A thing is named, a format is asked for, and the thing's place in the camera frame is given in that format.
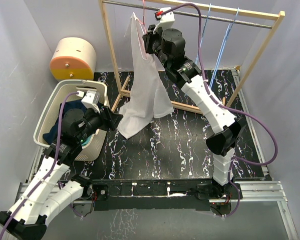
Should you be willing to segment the pink wire hanger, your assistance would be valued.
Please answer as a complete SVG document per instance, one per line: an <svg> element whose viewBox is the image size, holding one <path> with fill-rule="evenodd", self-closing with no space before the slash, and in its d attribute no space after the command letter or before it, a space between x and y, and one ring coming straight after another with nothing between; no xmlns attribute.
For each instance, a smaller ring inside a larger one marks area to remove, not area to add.
<svg viewBox="0 0 300 240"><path fill-rule="evenodd" d="M145 25L145 0L142 0L142 5L143 5L143 15L142 15L142 21L139 20L140 25L142 26L142 33L146 33L146 25ZM138 40L140 44L140 50L141 50L141 55L143 59L146 59L146 53L144 50L144 46L142 45L143 40L141 38L141 35L138 33Z"/></svg>

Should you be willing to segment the teal t shirt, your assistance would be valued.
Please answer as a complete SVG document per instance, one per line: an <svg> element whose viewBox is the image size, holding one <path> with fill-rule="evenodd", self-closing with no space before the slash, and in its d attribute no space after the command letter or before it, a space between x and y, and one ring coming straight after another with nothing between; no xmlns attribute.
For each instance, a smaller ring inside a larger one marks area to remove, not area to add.
<svg viewBox="0 0 300 240"><path fill-rule="evenodd" d="M95 136L96 136L96 134L93 134L93 135L89 136L89 137L82 143L82 146L88 145L88 144L92 141L92 139L93 139Z"/></svg>

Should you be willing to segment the white t shirt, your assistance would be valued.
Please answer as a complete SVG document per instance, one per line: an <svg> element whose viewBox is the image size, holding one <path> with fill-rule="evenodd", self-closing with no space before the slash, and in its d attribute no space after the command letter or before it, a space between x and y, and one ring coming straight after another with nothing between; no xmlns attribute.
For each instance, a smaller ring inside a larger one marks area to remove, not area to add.
<svg viewBox="0 0 300 240"><path fill-rule="evenodd" d="M130 100L119 109L123 118L118 125L118 132L126 139L140 132L153 118L159 119L173 112L154 57L145 53L141 40L144 33L139 19L132 13L126 34L131 40L134 76Z"/></svg>

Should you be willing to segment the light blue wire hanger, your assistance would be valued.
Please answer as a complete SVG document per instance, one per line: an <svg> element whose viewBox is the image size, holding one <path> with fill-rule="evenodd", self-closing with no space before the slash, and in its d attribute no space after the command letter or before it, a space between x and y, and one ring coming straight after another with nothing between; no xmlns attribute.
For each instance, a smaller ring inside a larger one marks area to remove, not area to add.
<svg viewBox="0 0 300 240"><path fill-rule="evenodd" d="M237 8L237 11L236 11L236 14L234 16L234 19L231 23L228 24L227 26L227 29L225 31L225 34L224 34L224 38L222 40L222 44L221 44L221 47L220 47L220 50L219 50L219 54L218 54L218 57L217 57L217 60L216 60L216 64L215 64L215 67L214 67L214 71L213 71L213 74L212 74L212 77L211 77L211 81L210 81L210 84L209 84L209 87L212 88L213 87L213 84L214 84L214 79L215 79L215 76L216 76L216 73L217 73L217 70L218 70L218 67L219 67L219 64L221 62L221 59L222 59L222 56L223 56L223 52L224 52L224 49L225 49L225 46L226 46L226 43L227 43L227 40L228 40L228 37L229 37L229 34L231 32L231 29L237 19L237 16L238 16L238 13L239 13L239 10L240 8Z"/></svg>

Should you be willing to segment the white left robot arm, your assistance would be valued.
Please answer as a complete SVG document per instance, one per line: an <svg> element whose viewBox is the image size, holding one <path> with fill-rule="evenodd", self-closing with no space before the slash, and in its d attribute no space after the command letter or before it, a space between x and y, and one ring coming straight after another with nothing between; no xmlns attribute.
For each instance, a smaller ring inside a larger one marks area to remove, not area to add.
<svg viewBox="0 0 300 240"><path fill-rule="evenodd" d="M0 239L4 233L10 233L20 240L40 240L53 218L65 207L78 198L90 198L91 182L79 174L53 196L50 193L83 150L82 143L97 130L115 130L122 118L107 106L99 111L93 108L85 112L77 108L67 112L61 110L57 137L45 150L45 158L34 179L8 211L0 211L3 227Z"/></svg>

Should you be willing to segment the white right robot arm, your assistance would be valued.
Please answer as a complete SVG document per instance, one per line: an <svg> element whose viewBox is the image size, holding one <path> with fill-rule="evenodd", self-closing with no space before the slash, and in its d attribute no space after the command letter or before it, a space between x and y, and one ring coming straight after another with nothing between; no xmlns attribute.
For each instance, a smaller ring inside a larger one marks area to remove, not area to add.
<svg viewBox="0 0 300 240"><path fill-rule="evenodd" d="M237 139L246 126L244 119L224 108L202 78L202 71L185 56L185 39L181 31L152 24L142 39L145 52L159 59L168 79L191 98L212 127L213 135L206 140L213 153L213 180L217 182L212 190L216 197L225 198L231 191L228 184L233 178L230 165Z"/></svg>

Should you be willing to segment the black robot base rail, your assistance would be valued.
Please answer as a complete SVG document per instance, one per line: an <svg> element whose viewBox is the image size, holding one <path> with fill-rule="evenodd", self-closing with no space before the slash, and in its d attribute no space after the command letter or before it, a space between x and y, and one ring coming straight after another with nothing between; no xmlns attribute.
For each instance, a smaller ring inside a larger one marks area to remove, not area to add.
<svg viewBox="0 0 300 240"><path fill-rule="evenodd" d="M116 179L85 180L80 200L90 200L95 211L118 209L167 210L211 208L231 211L231 200L242 199L241 187L224 186L213 179Z"/></svg>

